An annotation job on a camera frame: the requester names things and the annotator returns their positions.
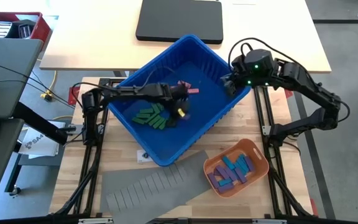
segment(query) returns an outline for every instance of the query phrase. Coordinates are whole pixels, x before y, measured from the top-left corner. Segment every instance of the wooden workbench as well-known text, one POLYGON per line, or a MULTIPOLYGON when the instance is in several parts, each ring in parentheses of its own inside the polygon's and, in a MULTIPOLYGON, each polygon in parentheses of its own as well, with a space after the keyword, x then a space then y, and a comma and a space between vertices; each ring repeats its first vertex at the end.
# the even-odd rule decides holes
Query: wooden workbench
MULTIPOLYGON (((227 0, 223 43, 209 45, 227 60, 233 44, 259 38, 303 64, 310 72, 329 73, 323 46, 305 0, 227 0)), ((62 10, 40 68, 44 70, 137 70, 172 43, 135 37, 142 0, 79 0, 62 10)), ((263 45, 250 42, 257 49, 263 45)), ((240 54, 239 46, 232 59, 240 54)))
MULTIPOLYGON (((97 77, 85 77, 83 82, 98 83, 97 77)), ((80 94, 92 88, 82 85, 80 94)), ((275 122, 288 123, 291 121, 290 112, 282 88, 269 91, 275 122)), ((83 118, 77 105, 73 123, 82 124, 83 118)), ((263 153, 262 138, 255 106, 254 92, 251 91, 223 119, 215 124, 203 137, 185 152, 190 155, 199 150, 205 150, 209 157, 213 157, 233 145, 240 139, 251 139, 263 153)), ((136 150, 141 149, 127 129, 109 114, 107 130, 104 136, 98 181, 93 200, 92 214, 99 212, 102 173, 110 170, 141 169, 157 167, 153 162, 137 163, 136 150)), ((302 169, 301 159, 296 149, 284 145, 281 147, 282 161, 288 188, 306 211, 312 212, 306 180, 302 169)), ((60 166, 55 191, 52 197, 50 212, 56 212, 69 199, 78 186, 81 165, 85 153, 82 142, 67 145, 62 165, 60 166)), ((87 189, 84 192, 81 211, 85 208, 87 189)), ((282 195, 278 194, 282 211, 282 195)), ((162 215, 164 218, 192 217, 192 218, 261 218, 264 214, 273 214, 272 200, 267 176, 251 185, 246 190, 232 198, 221 198, 212 189, 162 215)))

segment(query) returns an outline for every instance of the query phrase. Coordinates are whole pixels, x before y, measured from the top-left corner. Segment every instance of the gray floor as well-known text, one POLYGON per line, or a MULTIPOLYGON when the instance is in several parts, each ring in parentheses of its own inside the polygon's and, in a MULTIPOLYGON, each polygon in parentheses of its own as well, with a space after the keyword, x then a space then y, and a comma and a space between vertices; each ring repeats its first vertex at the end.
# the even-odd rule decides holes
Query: gray floor
MULTIPOLYGON (((356 19, 358 0, 307 0, 313 19, 356 19)), ((313 131, 321 166, 337 219, 358 221, 358 25, 317 25, 323 47, 332 67, 330 75, 313 75, 328 90, 349 104, 351 117, 332 131, 313 131)), ((40 71, 38 63, 34 72, 48 85, 52 71, 40 71)), ((112 72, 60 72, 55 86, 56 94, 67 98, 68 88, 84 76, 112 76, 112 72)), ((47 103, 40 93, 26 87, 21 102, 44 118, 72 114, 72 109, 58 102, 47 103)), ((307 111, 317 108, 304 99, 307 111)), ((288 99, 293 119, 298 119, 298 109, 293 97, 288 99)), ((318 212, 324 217, 319 189, 304 136, 299 137, 302 163, 311 197, 316 201, 318 212)), ((18 185, 22 194, 12 198, 3 192, 12 169, 9 163, 0 185, 0 218, 31 217, 46 215, 52 197, 58 170, 48 167, 24 167, 18 185)))

